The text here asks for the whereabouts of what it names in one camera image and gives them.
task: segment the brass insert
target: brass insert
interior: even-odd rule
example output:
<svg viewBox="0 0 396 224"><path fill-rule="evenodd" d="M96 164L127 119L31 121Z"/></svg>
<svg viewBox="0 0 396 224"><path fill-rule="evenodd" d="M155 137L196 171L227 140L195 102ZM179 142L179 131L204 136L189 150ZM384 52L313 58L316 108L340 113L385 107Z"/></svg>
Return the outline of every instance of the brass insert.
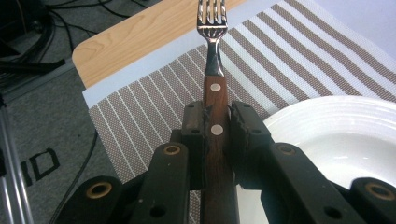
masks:
<svg viewBox="0 0 396 224"><path fill-rule="evenodd" d="M99 182L87 189L87 197L90 199L100 199L105 197L112 189L108 182Z"/></svg>
<svg viewBox="0 0 396 224"><path fill-rule="evenodd" d="M180 147L178 146L169 146L163 150L163 153L170 156L176 155L179 152L180 152Z"/></svg>
<svg viewBox="0 0 396 224"><path fill-rule="evenodd" d="M393 201L396 199L395 194L390 191L390 189L385 188L379 184L370 182L366 184L366 190L374 195L376 198L385 200L385 201Z"/></svg>

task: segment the white surface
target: white surface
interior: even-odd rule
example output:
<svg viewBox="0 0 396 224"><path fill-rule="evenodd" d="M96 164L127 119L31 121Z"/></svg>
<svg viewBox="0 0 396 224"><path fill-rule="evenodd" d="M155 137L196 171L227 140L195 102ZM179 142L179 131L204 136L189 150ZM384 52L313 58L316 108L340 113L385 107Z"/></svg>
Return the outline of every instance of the white surface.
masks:
<svg viewBox="0 0 396 224"><path fill-rule="evenodd" d="M357 177L396 186L396 104L328 96L291 105L265 120L276 142L299 147L331 181L349 189ZM260 192L238 189L241 224L266 223Z"/></svg>
<svg viewBox="0 0 396 224"><path fill-rule="evenodd" d="M278 0L247 0L227 14L230 27L264 11ZM394 0L316 0L350 29L363 35L396 59L396 1ZM175 58L205 43L195 30L155 50L83 92L88 108L109 94L166 66Z"/></svg>

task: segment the black equipment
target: black equipment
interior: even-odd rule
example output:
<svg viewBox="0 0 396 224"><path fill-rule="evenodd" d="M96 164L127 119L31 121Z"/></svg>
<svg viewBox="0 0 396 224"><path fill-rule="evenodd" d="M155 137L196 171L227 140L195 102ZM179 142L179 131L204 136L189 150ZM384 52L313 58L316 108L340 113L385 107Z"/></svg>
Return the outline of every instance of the black equipment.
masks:
<svg viewBox="0 0 396 224"><path fill-rule="evenodd" d="M275 143L250 105L234 101L230 109L224 153L235 184L262 191L270 223L396 223L392 185L364 177L337 186L299 148ZM205 119L202 102L187 105L182 129L157 147L145 173L124 185L108 176L86 181L56 223L188 223L189 190L205 190Z"/></svg>

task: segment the floor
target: floor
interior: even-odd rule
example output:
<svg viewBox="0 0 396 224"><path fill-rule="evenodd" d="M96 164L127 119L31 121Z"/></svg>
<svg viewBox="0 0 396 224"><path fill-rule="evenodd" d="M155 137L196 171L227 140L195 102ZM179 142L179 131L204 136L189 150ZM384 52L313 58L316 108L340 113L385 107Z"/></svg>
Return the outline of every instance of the floor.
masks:
<svg viewBox="0 0 396 224"><path fill-rule="evenodd" d="M43 0L45 5L63 2L65 0ZM71 2L62 7L98 4L95 0ZM106 7L118 14L132 16L157 2L110 0ZM69 24L72 47L125 19L111 14L100 5L53 11ZM94 138L94 126L81 94L85 87L70 60L72 47L64 23L56 14L50 15L55 21L55 33L41 62L65 60L66 64L44 76L33 76L2 90L20 161L26 167L24 177L35 223L50 223L55 209L86 159ZM8 44L19 52L25 52L39 37L40 34L30 32ZM34 172L34 166L39 168L41 175ZM117 176L100 139L76 186L98 175ZM7 223L3 202L0 206L0 223Z"/></svg>

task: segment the placemat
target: placemat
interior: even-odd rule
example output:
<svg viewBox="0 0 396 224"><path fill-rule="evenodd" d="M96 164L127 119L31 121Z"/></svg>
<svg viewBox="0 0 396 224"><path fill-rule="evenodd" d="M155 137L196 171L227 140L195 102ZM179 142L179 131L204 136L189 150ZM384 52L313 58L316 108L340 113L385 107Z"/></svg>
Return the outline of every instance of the placemat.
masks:
<svg viewBox="0 0 396 224"><path fill-rule="evenodd" d="M279 2L231 29L220 49L229 99L262 119L327 95L396 103L396 62L312 1ZM202 99L205 57L205 45L192 49L90 109L122 182L148 169L153 149L181 127L184 106ZM190 223L199 223L199 200L191 192Z"/></svg>

